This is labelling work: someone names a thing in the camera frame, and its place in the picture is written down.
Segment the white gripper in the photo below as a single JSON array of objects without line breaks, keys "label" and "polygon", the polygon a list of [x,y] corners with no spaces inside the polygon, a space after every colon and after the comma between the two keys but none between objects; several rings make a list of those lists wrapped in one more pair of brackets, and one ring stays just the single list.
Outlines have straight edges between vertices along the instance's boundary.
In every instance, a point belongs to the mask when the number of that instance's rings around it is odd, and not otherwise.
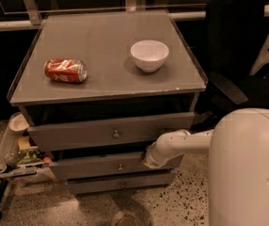
[{"label": "white gripper", "polygon": [[146,150],[143,164],[150,169],[159,169],[165,164],[165,159],[155,145],[150,145]]}]

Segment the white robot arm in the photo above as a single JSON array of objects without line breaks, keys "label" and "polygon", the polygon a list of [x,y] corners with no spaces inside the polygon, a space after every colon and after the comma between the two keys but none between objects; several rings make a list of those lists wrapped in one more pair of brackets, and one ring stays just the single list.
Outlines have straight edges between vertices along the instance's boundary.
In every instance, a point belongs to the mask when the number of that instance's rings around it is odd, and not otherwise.
[{"label": "white robot arm", "polygon": [[269,226],[269,109],[245,108],[213,130],[165,133],[144,165],[164,166],[186,152],[209,152],[209,226]]}]

